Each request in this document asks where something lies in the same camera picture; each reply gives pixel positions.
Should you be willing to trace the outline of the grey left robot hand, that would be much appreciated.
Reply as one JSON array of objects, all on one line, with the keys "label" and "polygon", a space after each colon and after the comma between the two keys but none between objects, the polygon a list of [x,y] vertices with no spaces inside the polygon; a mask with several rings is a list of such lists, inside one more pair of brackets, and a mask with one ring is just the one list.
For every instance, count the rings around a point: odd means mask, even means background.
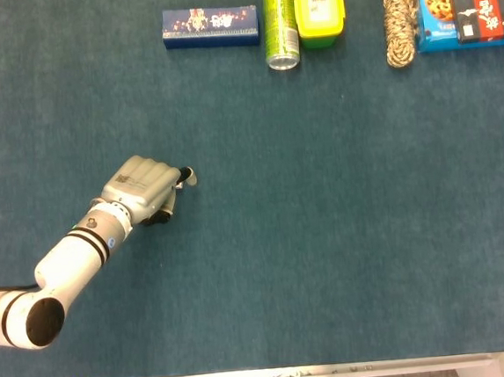
[{"label": "grey left robot hand", "polygon": [[152,158],[131,156],[100,195],[106,202],[124,207],[132,225],[151,226],[168,222],[174,214],[176,191],[197,183],[191,167],[176,168]]}]

